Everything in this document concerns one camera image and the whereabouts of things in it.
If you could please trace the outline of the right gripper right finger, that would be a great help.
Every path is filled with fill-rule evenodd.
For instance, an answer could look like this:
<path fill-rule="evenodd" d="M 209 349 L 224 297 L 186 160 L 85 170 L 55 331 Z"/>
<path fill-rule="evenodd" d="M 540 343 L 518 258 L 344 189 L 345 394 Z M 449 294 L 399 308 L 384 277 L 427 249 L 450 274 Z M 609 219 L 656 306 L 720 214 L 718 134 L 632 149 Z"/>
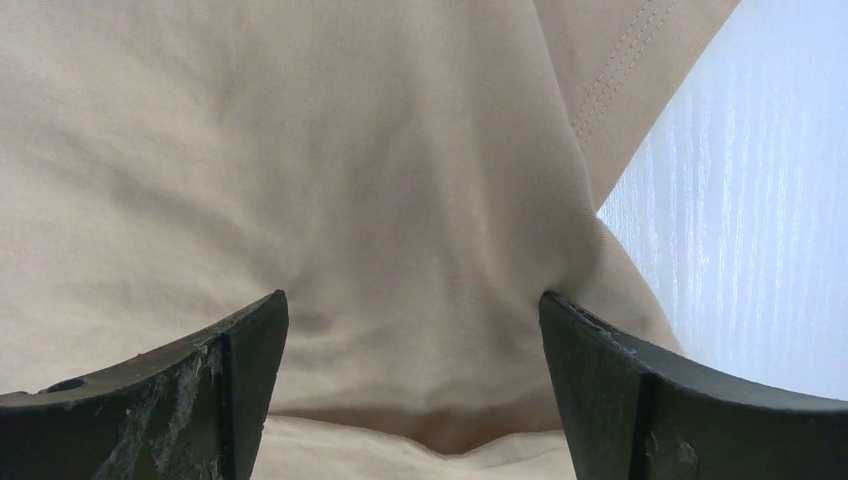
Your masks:
<path fill-rule="evenodd" d="M 735 377 L 548 292 L 543 348 L 580 479 L 843 479 L 847 405 Z"/>

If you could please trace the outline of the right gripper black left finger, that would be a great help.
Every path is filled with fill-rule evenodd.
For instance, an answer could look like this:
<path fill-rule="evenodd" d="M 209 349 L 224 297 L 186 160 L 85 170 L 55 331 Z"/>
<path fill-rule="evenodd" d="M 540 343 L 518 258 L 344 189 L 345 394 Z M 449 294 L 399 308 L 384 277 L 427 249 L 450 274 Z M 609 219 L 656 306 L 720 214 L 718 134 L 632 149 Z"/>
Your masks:
<path fill-rule="evenodd" d="M 282 291 L 149 352 L 1 398 L 5 479 L 247 479 L 289 325 Z"/>

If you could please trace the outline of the beige t shirt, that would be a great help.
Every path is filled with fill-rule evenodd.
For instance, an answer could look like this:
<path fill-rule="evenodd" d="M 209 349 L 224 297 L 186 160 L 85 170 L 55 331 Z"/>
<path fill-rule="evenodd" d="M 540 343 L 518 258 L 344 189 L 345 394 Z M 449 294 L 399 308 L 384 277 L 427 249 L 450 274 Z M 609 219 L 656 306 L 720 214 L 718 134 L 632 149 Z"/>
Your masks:
<path fill-rule="evenodd" d="M 597 212 L 732 1 L 5 1 L 1 388 L 274 290 L 259 479 L 570 479 L 555 291 L 677 350 Z"/>

